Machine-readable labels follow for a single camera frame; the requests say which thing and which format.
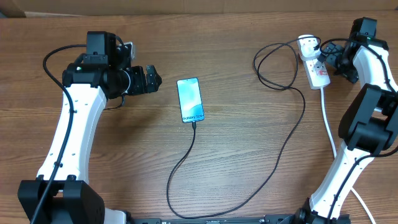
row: power strip socket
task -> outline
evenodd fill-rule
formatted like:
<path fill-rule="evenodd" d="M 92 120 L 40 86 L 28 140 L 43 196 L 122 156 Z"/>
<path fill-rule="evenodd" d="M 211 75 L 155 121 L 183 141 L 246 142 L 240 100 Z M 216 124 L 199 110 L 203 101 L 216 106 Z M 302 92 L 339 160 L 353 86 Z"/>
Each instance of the power strip socket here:
<path fill-rule="evenodd" d="M 324 62 L 318 61 L 318 56 L 321 54 L 320 50 L 314 50 L 318 45 L 316 38 L 313 35 L 301 35 L 301 37 L 309 37 L 297 41 L 298 49 L 300 50 L 300 58 L 303 60 L 305 73 L 307 74 L 308 82 L 313 90 L 319 90 L 330 84 L 329 74 L 326 70 Z"/>

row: phone screen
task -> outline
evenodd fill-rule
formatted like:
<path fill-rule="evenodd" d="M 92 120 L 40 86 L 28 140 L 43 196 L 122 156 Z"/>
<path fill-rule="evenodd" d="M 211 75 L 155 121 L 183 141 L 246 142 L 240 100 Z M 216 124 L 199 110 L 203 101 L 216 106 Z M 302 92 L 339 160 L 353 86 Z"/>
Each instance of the phone screen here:
<path fill-rule="evenodd" d="M 201 103 L 198 78 L 177 81 L 177 90 L 180 99 L 182 122 L 203 121 L 205 112 Z"/>

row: brown wooden tabletop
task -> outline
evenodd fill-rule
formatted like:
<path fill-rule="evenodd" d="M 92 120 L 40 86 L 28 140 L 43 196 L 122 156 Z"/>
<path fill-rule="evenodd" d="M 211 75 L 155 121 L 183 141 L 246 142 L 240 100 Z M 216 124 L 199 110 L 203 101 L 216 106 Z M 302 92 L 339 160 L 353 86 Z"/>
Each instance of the brown wooden tabletop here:
<path fill-rule="evenodd" d="M 259 83 L 254 54 L 302 34 L 347 37 L 353 20 L 363 16 L 378 20 L 377 37 L 389 44 L 389 65 L 398 80 L 396 11 L 0 19 L 0 223 L 28 223 L 18 186 L 35 178 L 57 127 L 62 91 L 42 68 L 51 50 L 85 44 L 88 30 L 105 30 L 135 43 L 134 65 L 153 64 L 161 75 L 157 93 L 127 97 L 122 109 L 102 113 L 91 151 L 91 187 L 106 207 L 137 218 L 176 217 L 167 206 L 166 182 L 193 135 L 191 125 L 181 122 L 176 81 L 199 78 L 206 120 L 198 123 L 195 145 L 174 175 L 170 194 L 181 214 L 204 215 L 237 206 L 265 181 L 301 114 L 296 91 Z M 49 70 L 61 79 L 82 50 L 54 55 Z M 267 59 L 261 72 L 288 84 L 294 66 L 286 48 Z M 331 166 L 320 92 L 310 89 L 301 61 L 294 87 L 305 95 L 307 107 L 277 171 L 247 205 L 224 217 L 294 213 Z M 331 76 L 325 90 L 336 145 L 340 119 L 359 89 L 359 83 Z M 397 163 L 398 156 L 375 159 L 354 185 L 378 223 L 398 222 Z M 353 223 L 369 223 L 352 193 L 342 213 Z"/>

